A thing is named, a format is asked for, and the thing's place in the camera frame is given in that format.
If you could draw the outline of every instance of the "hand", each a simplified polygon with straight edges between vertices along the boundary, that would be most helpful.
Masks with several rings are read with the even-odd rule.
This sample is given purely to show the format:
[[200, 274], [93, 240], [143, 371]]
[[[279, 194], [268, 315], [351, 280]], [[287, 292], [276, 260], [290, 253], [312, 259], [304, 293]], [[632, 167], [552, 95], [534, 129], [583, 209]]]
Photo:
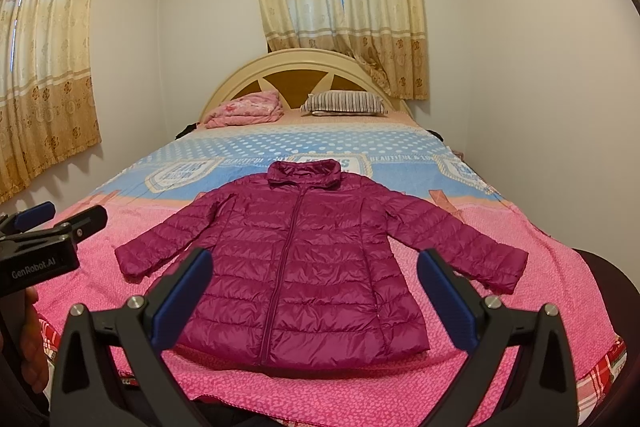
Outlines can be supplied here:
[[[38, 302], [36, 288], [27, 288], [24, 292], [25, 312], [24, 326], [20, 336], [20, 350], [24, 360], [22, 362], [22, 377], [28, 383], [33, 392], [38, 394], [44, 391], [49, 383], [49, 363], [44, 353], [44, 344], [40, 332], [38, 313], [33, 305]], [[0, 350], [2, 349], [2, 335], [0, 335]]]

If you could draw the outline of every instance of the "red plaid sheet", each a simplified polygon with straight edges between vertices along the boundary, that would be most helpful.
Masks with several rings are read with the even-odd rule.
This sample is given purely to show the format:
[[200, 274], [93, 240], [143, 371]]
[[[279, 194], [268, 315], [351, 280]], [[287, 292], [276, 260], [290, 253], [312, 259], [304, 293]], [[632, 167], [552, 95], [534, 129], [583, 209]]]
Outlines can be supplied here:
[[[60, 335], [41, 316], [40, 328], [44, 339], [44, 349], [47, 357], [52, 363], [56, 362], [58, 347], [60, 346]], [[617, 337], [615, 344], [609, 352], [590, 370], [589, 374], [581, 378], [576, 383], [578, 390], [578, 413], [580, 415], [580, 425], [589, 417], [596, 406], [602, 402], [611, 389], [620, 371], [626, 362], [626, 345], [622, 338]], [[123, 378], [127, 384], [136, 384], [133, 378]], [[312, 427], [303, 423], [284, 422], [286, 427]]]

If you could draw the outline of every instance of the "pillow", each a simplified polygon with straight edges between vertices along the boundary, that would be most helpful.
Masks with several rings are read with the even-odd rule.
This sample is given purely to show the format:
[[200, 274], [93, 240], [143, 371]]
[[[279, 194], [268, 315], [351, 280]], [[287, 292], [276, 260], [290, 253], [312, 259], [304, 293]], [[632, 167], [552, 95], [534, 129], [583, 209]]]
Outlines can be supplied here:
[[314, 116], [377, 116], [386, 114], [382, 99], [372, 92], [331, 90], [310, 94], [300, 107]]
[[199, 127], [213, 129], [227, 125], [274, 122], [283, 114], [282, 100], [277, 91], [252, 92], [212, 109]]

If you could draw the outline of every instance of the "wooden headboard panel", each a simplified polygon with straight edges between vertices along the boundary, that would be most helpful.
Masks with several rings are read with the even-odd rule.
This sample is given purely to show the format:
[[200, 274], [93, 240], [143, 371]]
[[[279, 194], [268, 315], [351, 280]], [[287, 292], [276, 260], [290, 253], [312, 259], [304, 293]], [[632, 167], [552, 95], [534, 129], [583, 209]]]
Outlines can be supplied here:
[[232, 74], [213, 93], [207, 112], [251, 92], [277, 90], [285, 108], [298, 108], [309, 93], [330, 89], [366, 90], [378, 95], [388, 110], [411, 111], [404, 100], [390, 98], [351, 57], [336, 52], [296, 48], [257, 58]]

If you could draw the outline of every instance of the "silver bolt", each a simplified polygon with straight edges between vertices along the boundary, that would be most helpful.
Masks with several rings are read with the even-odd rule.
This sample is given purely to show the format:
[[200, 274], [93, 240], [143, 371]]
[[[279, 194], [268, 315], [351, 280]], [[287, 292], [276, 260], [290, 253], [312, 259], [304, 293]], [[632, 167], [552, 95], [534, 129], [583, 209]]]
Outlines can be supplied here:
[[558, 310], [558, 306], [555, 304], [549, 303], [545, 304], [545, 313], [549, 315], [549, 317], [556, 317], [560, 313], [560, 310]]
[[74, 317], [79, 317], [84, 313], [84, 304], [74, 304], [71, 306], [69, 313]]
[[133, 297], [129, 297], [127, 301], [127, 306], [132, 310], [137, 310], [138, 308], [142, 308], [145, 304], [145, 298], [142, 295], [133, 295]]
[[489, 295], [484, 298], [484, 304], [486, 307], [491, 310], [497, 310], [500, 306], [502, 306], [502, 301], [497, 295]]

